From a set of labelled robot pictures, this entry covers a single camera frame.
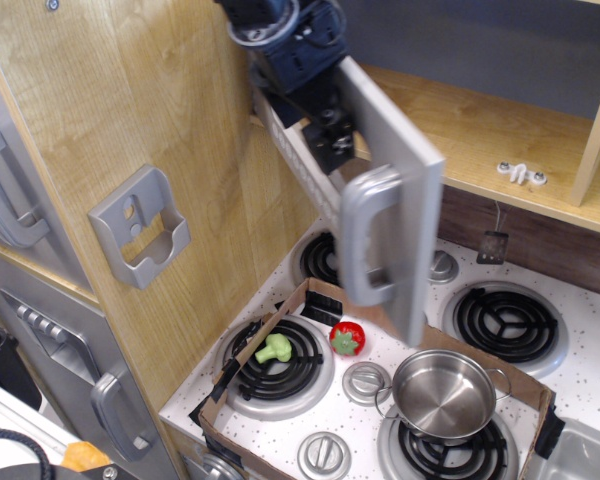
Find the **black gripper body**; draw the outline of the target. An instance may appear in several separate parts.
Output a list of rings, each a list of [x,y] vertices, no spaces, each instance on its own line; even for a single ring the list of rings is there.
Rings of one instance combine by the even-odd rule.
[[[309,120],[334,129],[347,121],[334,84],[336,67],[347,55],[346,18],[336,1],[300,1],[299,22],[272,46],[253,54],[251,79],[264,93],[305,95]]]

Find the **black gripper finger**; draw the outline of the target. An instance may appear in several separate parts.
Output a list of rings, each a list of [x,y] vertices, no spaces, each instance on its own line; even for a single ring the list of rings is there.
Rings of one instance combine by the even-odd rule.
[[[354,129],[351,123],[334,129],[310,123],[301,130],[309,150],[325,175],[354,158]]]
[[[302,120],[309,119],[309,100],[305,95],[281,96],[267,93],[267,100],[284,128],[289,128]]]

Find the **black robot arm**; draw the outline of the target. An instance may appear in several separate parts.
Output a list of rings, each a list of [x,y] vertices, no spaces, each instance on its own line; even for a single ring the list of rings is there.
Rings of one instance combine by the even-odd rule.
[[[221,1],[230,38],[250,58],[250,80],[283,126],[302,134],[326,175],[353,158],[354,123],[335,82],[348,54],[336,1]]]

